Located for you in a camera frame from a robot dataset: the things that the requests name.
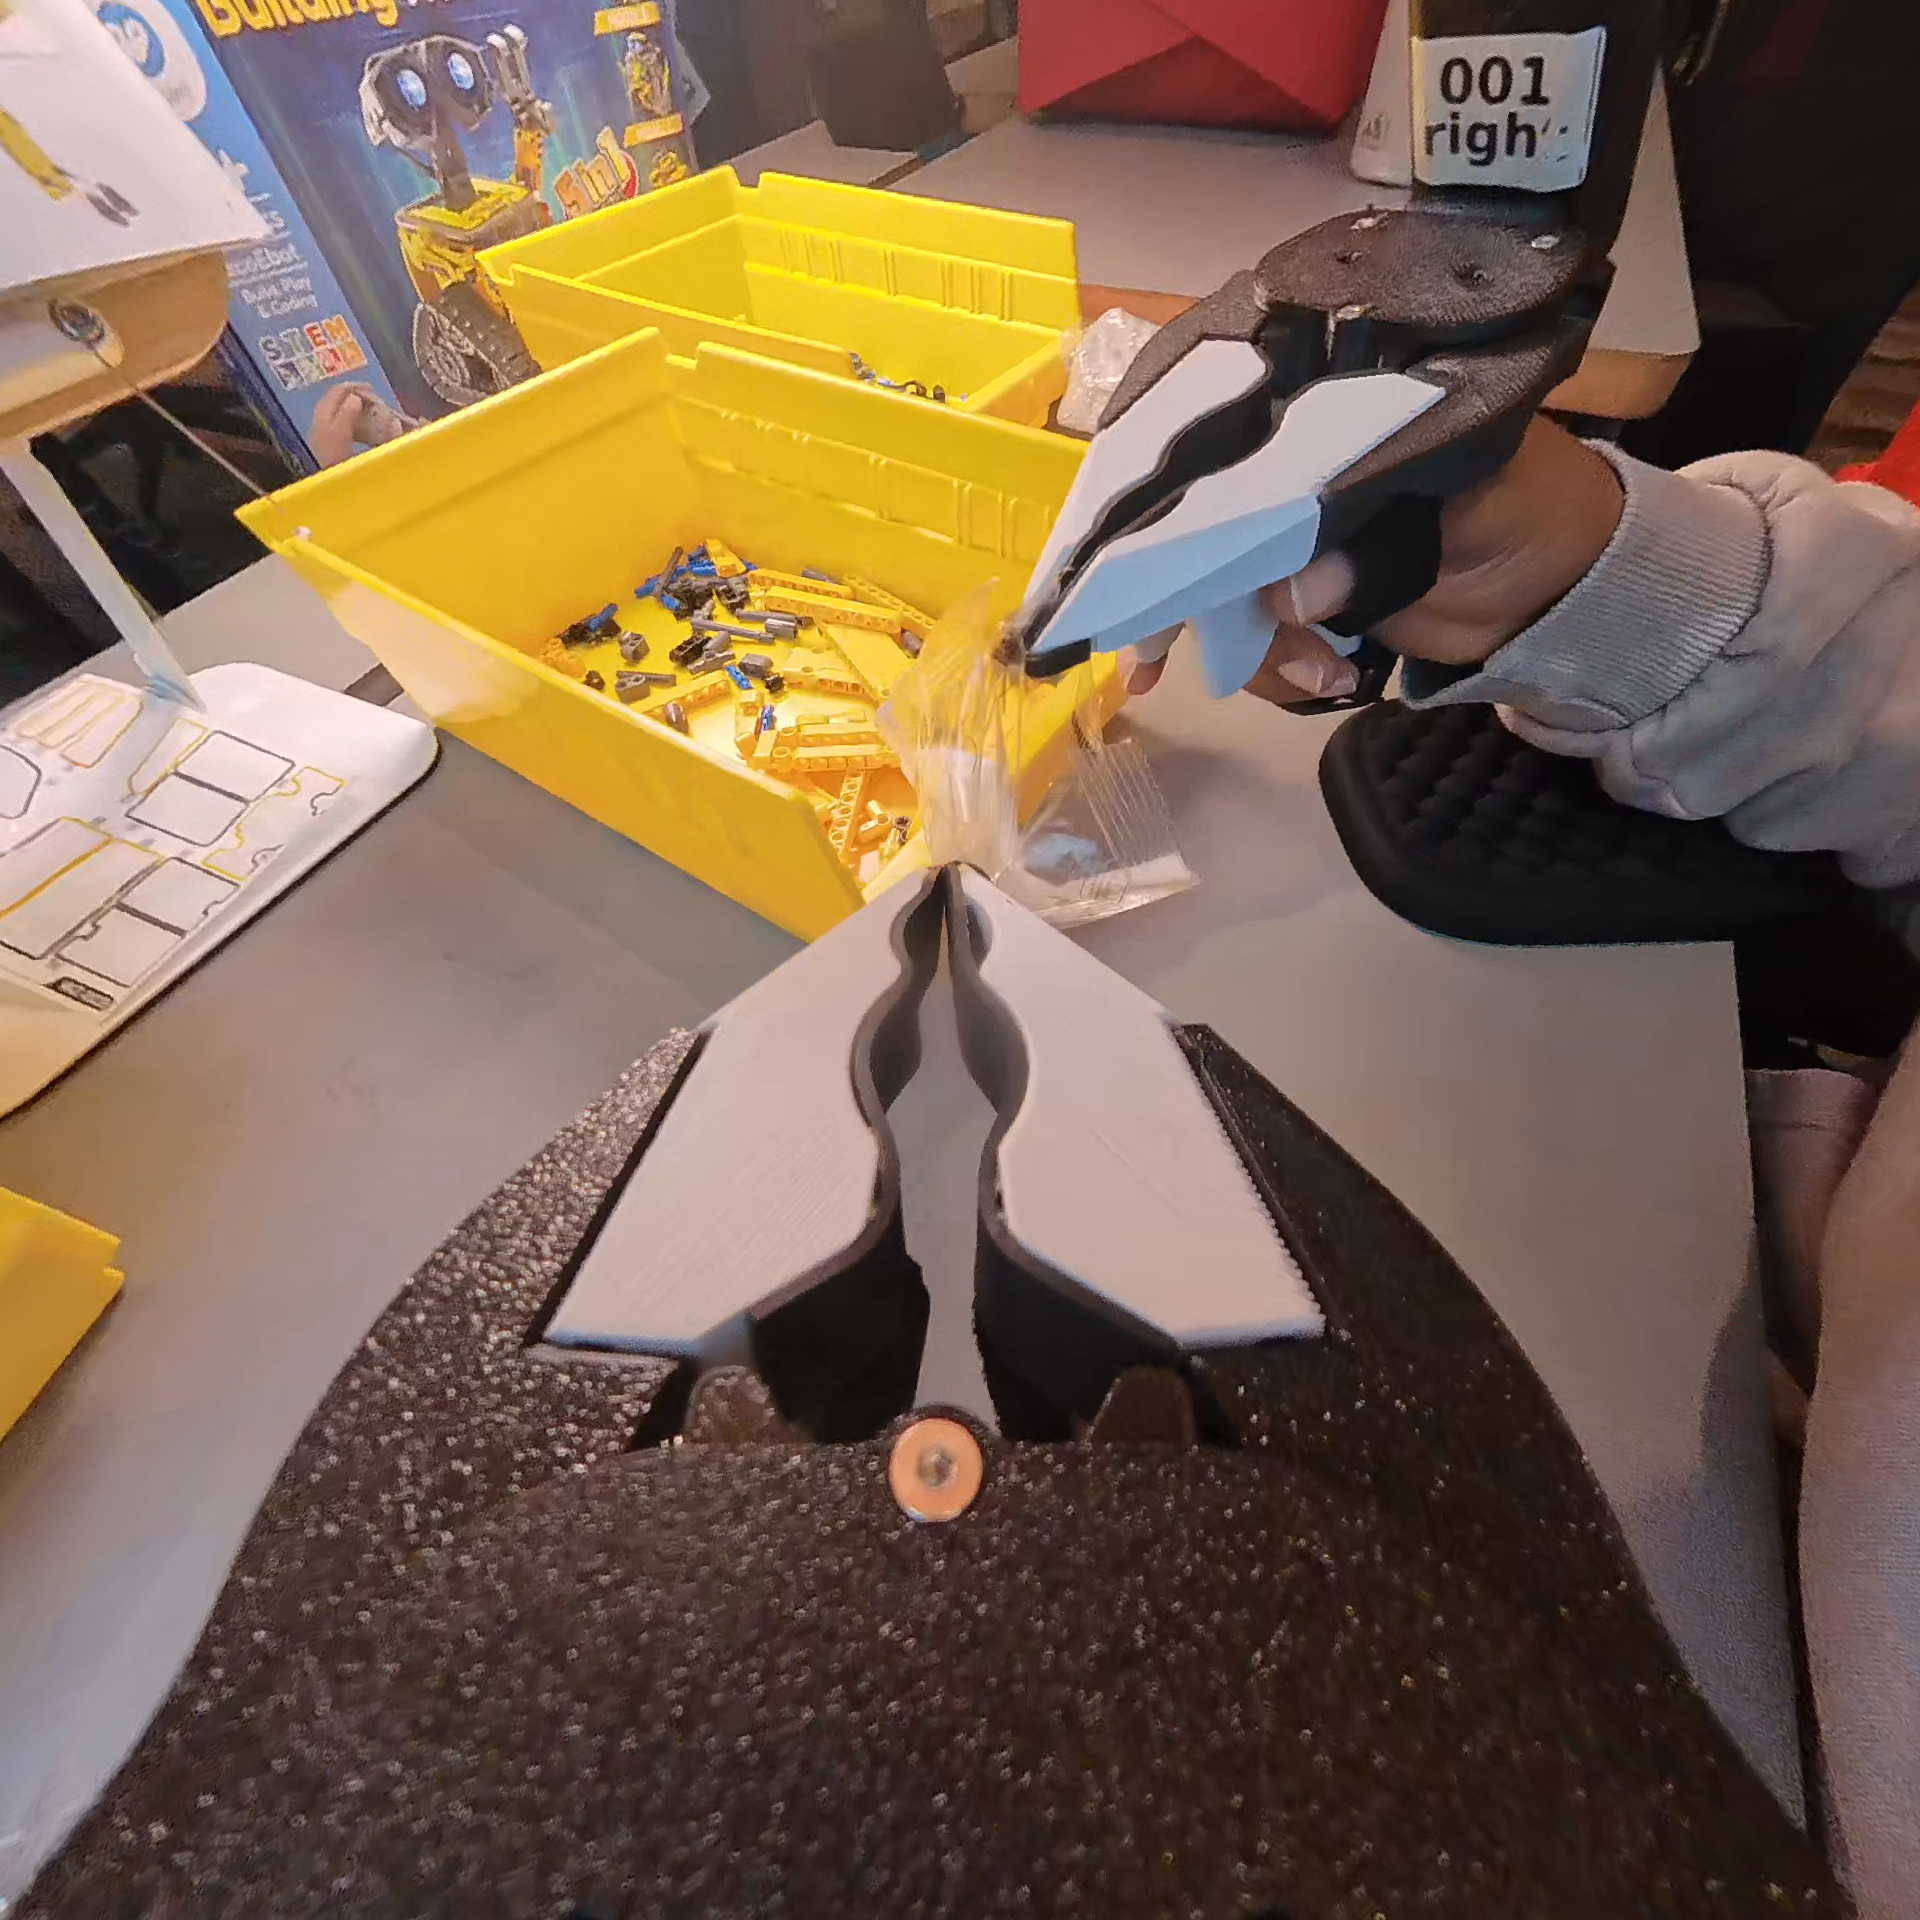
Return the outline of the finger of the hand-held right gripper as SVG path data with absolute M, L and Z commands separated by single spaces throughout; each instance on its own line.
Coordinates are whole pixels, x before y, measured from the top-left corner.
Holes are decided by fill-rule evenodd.
M 1027 668 L 1058 677 L 1185 628 L 1201 673 L 1251 677 L 1269 648 L 1256 593 L 1311 558 L 1333 481 L 1443 399 L 1443 384 L 1405 371 L 1308 384 L 1265 447 L 1193 480 L 1143 527 L 1094 543 L 1053 607 L 1033 616 Z
M 1096 429 L 1027 580 L 1020 644 L 1096 644 L 1158 600 L 1158 574 L 1182 589 L 1221 556 L 1212 504 L 1178 511 L 1272 432 L 1269 377 L 1255 343 L 1201 338 Z

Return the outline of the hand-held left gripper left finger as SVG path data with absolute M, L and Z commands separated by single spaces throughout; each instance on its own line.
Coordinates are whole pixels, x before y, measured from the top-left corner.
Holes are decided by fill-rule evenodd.
M 900 1214 L 943 892 L 908 873 L 720 1004 L 587 1229 L 547 1345 L 716 1360 Z

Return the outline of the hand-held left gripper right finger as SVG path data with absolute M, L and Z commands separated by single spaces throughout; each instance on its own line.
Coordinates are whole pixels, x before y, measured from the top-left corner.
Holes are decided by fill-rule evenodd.
M 975 1329 L 1023 1381 L 1116 1381 L 1324 1312 L 1173 1016 L 979 873 L 948 877 L 964 1057 L 994 1108 Z

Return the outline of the small clear bag white label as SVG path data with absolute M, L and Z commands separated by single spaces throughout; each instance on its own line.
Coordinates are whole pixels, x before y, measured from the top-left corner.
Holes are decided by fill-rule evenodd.
M 1111 731 L 1120 702 L 1116 656 L 1033 678 L 1001 589 L 959 595 L 879 705 L 915 791 L 910 843 L 1058 928 L 1197 889 L 1142 740 Z

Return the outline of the pile of toy bricks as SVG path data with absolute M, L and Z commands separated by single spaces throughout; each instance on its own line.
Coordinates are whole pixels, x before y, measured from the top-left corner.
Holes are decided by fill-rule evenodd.
M 566 620 L 534 656 L 799 791 L 836 867 L 873 887 L 920 830 L 879 710 L 931 628 L 871 580 L 766 568 L 705 540 L 677 545 L 627 598 Z

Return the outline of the yellow bin with bricks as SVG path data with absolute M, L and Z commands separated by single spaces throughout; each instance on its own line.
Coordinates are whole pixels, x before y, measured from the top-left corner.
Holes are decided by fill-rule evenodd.
M 957 606 L 1013 611 L 1085 447 L 655 329 L 324 470 L 238 511 L 445 734 L 736 905 L 811 941 L 927 864 L 881 764 L 879 686 L 840 630 L 762 640 L 780 720 L 747 740 L 724 668 L 633 702 L 616 644 L 561 635 L 613 607 L 641 668 L 689 623 L 644 595 L 677 553 L 871 585 L 931 636 Z
M 647 325 L 1045 426 L 1078 325 L 1066 219 L 711 168 L 477 255 L 540 371 Z

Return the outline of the yellow storage bin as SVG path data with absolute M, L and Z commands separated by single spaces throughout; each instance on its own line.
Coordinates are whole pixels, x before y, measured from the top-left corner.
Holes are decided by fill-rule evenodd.
M 4 1434 L 120 1295 L 120 1238 L 4 1191 Z

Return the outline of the person's right forearm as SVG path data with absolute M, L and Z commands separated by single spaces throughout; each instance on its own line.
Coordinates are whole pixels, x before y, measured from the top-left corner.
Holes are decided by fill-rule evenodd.
M 1624 486 L 1609 545 L 1471 677 L 1405 661 L 1405 709 L 1501 709 L 1624 805 L 1912 898 L 1918 508 L 1784 452 L 1597 452 Z

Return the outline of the grey desk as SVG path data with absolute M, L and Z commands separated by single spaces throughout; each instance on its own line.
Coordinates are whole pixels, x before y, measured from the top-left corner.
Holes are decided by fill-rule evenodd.
M 1134 702 L 1199 889 L 1089 948 L 1210 1023 L 1501 1310 L 1696 1685 L 1802 1766 L 1726 948 L 1504 951 L 1356 887 L 1327 720 Z M 111 1782 L 281 1459 L 440 1241 L 664 1033 L 793 951 L 445 740 L 420 786 L 4 1124 L 124 1295 L 4 1441 L 4 1894 Z

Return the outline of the clear plastic bag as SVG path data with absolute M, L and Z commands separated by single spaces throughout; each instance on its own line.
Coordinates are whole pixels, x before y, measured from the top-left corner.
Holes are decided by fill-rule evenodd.
M 1064 396 L 1050 406 L 1050 426 L 1089 439 L 1105 405 L 1116 399 L 1138 352 L 1159 332 L 1159 323 L 1125 308 L 1110 308 L 1064 332 Z

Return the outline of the orange traffic cone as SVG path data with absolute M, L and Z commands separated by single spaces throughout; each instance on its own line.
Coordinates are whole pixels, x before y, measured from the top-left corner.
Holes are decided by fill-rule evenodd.
M 1880 452 L 1875 452 L 1868 462 L 1835 470 L 1835 480 L 1848 481 L 1848 486 L 1875 486 L 1875 487 L 1890 490 L 1918 508 L 1920 504 L 1920 406 L 1912 405 L 1912 412 L 1906 413 L 1906 419 L 1899 422 L 1899 429 L 1888 439 L 1888 447 Z

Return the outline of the white printed sheet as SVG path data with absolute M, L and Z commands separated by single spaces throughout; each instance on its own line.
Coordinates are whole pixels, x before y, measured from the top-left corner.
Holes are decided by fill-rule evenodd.
M 430 773 L 433 728 L 260 664 L 71 677 L 4 719 L 4 1112 Z

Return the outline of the printed toy box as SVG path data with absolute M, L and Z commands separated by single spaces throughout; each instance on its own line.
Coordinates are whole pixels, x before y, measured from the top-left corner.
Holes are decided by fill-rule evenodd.
M 485 255 L 694 171 L 677 3 L 90 3 L 265 240 L 225 371 L 302 471 L 540 375 Z

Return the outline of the beige booklet stand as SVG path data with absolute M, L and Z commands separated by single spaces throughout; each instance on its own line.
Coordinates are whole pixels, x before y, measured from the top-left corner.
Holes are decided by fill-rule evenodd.
M 134 652 L 154 702 L 199 710 L 145 600 L 33 442 L 198 364 L 225 325 L 225 255 L 113 263 L 4 291 L 4 474 Z

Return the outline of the instruction booklet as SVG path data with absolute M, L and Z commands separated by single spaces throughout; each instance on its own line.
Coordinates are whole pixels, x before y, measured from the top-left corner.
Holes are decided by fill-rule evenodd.
M 4 295 L 265 240 L 86 3 L 4 3 Z

